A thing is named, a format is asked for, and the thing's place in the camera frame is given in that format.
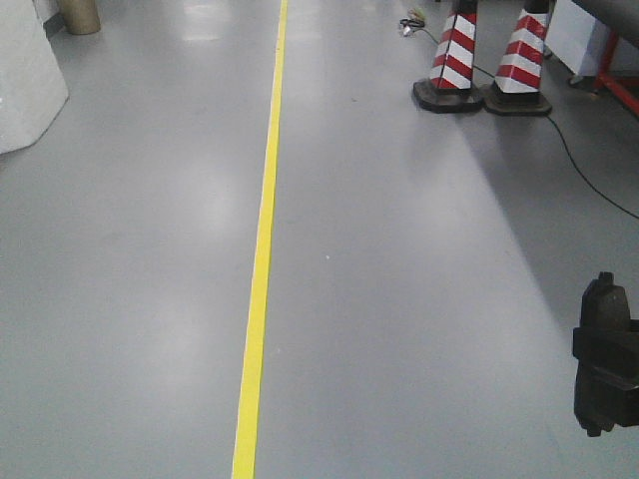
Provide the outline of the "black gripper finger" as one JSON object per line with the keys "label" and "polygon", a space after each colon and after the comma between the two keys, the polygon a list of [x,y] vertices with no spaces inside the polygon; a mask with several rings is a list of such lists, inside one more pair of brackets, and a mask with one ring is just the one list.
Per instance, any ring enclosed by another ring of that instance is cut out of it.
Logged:
{"label": "black gripper finger", "polygon": [[638,385],[613,376],[595,376],[598,410],[622,427],[638,425]]}
{"label": "black gripper finger", "polygon": [[580,326],[573,329],[572,354],[579,361],[613,374],[638,373],[638,321],[624,330]]}

